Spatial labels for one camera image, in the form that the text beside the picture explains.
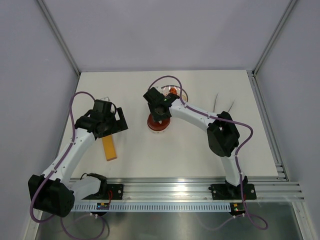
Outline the metal food tongs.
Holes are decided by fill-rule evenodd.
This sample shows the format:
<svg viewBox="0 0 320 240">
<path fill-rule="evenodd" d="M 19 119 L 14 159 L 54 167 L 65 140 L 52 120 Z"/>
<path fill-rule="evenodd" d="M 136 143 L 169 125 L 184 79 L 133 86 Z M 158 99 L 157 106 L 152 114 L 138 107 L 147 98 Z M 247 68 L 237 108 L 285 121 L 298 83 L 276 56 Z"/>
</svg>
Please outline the metal food tongs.
<svg viewBox="0 0 320 240">
<path fill-rule="evenodd" d="M 234 98 L 232 101 L 229 102 L 229 105 L 226 105 L 225 103 L 220 101 L 219 92 L 218 92 L 214 98 L 214 101 L 213 101 L 212 111 L 214 113 L 219 113 L 219 112 L 229 113 L 232 110 L 232 108 L 235 104 L 235 101 L 236 101 L 236 99 Z"/>
</svg>

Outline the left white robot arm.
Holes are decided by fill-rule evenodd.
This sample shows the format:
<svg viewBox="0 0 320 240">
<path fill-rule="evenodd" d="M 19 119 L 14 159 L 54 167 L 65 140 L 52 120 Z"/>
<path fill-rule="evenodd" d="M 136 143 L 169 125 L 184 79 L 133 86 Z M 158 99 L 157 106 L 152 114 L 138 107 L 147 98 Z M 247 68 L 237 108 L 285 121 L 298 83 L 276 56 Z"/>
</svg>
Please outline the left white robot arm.
<svg viewBox="0 0 320 240">
<path fill-rule="evenodd" d="M 93 108 L 73 123 L 71 139 L 53 163 L 41 175 L 34 174 L 28 180 L 30 214 L 37 209 L 64 218 L 79 200 L 113 198 L 107 178 L 97 173 L 89 173 L 73 184 L 69 182 L 83 155 L 97 139 L 127 129 L 121 107 L 95 100 Z"/>
</svg>

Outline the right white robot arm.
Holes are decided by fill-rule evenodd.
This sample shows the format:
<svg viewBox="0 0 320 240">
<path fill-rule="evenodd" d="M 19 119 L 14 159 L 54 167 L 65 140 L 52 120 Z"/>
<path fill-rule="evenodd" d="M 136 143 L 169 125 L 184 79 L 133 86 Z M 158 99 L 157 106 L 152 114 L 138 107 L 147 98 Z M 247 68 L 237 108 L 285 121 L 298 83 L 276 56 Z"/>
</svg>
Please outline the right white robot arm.
<svg viewBox="0 0 320 240">
<path fill-rule="evenodd" d="M 225 171 L 224 184 L 212 184 L 209 187 L 214 200 L 239 200 L 245 192 L 248 178 L 243 175 L 236 151 L 239 146 L 240 133 L 230 114 L 205 112 L 196 108 L 175 94 L 164 95 L 157 88 L 150 88 L 143 98 L 150 111 L 147 126 L 150 130 L 162 132 L 166 130 L 171 118 L 184 120 L 207 134 L 210 150 L 221 158 Z"/>
</svg>

